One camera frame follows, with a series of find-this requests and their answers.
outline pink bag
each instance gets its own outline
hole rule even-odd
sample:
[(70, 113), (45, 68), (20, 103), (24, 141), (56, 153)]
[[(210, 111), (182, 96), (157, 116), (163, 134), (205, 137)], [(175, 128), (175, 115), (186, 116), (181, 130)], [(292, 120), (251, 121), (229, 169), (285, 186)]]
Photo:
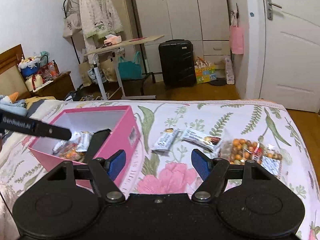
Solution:
[(235, 16), (232, 17), (230, 26), (230, 48), (233, 54), (243, 54), (243, 29), (238, 26)]

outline door handle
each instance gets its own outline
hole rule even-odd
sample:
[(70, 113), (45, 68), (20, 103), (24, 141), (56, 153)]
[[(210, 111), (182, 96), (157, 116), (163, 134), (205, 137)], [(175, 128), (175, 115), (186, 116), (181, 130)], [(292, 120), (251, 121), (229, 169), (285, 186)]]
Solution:
[(273, 3), (273, 2), (269, 2), (269, 5), (270, 6), (276, 6), (276, 7), (278, 7), (278, 8), (280, 8), (280, 9), (282, 9), (282, 6), (281, 5), (278, 5), (278, 4), (276, 4), (276, 3)]
[(266, 0), (266, 7), (267, 7), (266, 13), (267, 13), (267, 18), (270, 21), (273, 20), (273, 9), (272, 9), (272, 6), (275, 6), (275, 7), (278, 7), (280, 9), (282, 9), (281, 5), (273, 3), (271, 0)]

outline blue gripper pad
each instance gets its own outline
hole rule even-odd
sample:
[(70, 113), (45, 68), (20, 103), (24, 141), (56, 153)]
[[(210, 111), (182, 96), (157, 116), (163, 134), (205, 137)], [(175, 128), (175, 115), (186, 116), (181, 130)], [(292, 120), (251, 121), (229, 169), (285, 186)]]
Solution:
[(191, 162), (202, 180), (206, 180), (211, 170), (209, 170), (208, 161), (210, 159), (197, 149), (191, 153)]
[(113, 154), (106, 162), (110, 162), (109, 171), (107, 172), (108, 176), (112, 181), (116, 179), (121, 170), (125, 166), (126, 155), (124, 150), (119, 150)]

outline floral bedsheet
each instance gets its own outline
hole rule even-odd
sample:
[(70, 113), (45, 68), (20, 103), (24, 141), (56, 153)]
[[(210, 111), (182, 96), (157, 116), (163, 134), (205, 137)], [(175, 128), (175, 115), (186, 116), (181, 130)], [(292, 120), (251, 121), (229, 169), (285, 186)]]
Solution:
[[(51, 100), (51, 107), (35, 117), (51, 121), (62, 110), (78, 107), (130, 105), (136, 117), (141, 138), (130, 168), (120, 189), (129, 193), (191, 195), (202, 183), (191, 164), (193, 144), (178, 137), (170, 152), (152, 153), (150, 146), (166, 128), (193, 127), (219, 136), (226, 129), (233, 138), (244, 138), (272, 144), (283, 155), (279, 179), (303, 201), (306, 215), (297, 236), (316, 239), (320, 232), (317, 210), (320, 211), (319, 186), (302, 137), (286, 109), (265, 101), (88, 101)], [(28, 150), (32, 137), (14, 134), (0, 154), (0, 179), (22, 194), (46, 171)], [(209, 157), (215, 157), (204, 151)], [(230, 180), (228, 188), (241, 180)]]

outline pink box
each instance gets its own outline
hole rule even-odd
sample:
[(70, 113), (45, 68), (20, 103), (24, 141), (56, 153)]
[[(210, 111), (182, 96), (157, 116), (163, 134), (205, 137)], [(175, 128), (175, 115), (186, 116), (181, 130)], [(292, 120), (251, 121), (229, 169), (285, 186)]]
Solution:
[[(98, 130), (111, 129), (104, 144), (96, 153), (95, 158), (109, 158), (118, 150), (125, 150), (126, 163), (114, 183), (119, 186), (131, 162), (131, 157), (140, 138), (140, 132), (130, 106), (102, 106), (88, 108), (66, 109), (57, 115), (50, 124), (66, 127), (73, 131), (97, 132)], [(59, 140), (52, 138), (36, 138), (29, 146), (30, 151), (50, 171), (65, 159), (52, 154), (53, 147)], [(77, 180), (77, 183), (90, 187), (87, 180)]]

